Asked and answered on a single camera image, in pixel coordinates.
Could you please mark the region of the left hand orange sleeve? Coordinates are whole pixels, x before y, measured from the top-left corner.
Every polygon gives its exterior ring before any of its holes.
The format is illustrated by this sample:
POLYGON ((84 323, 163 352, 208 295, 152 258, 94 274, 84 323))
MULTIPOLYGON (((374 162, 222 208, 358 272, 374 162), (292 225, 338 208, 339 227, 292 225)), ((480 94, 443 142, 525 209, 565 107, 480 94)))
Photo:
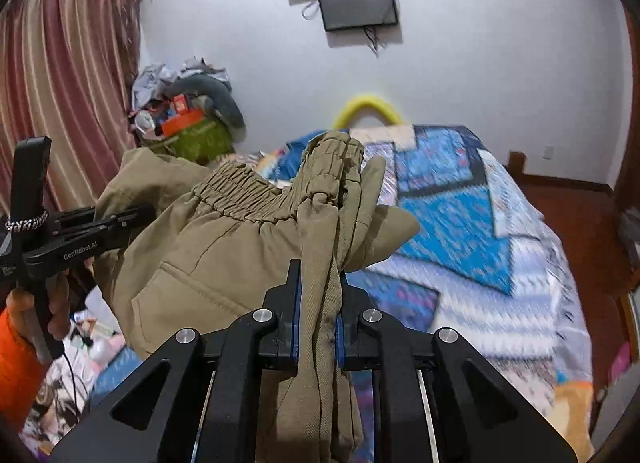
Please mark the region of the left hand orange sleeve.
POLYGON ((70 331, 70 287, 66 275, 67 271, 63 271, 55 279, 47 279, 46 290, 52 318, 45 327, 39 323, 34 295, 21 287, 14 287, 6 298, 6 310, 8 310, 12 327, 23 339, 32 344, 41 363, 48 360, 44 331, 47 331, 56 341, 62 341, 70 331))

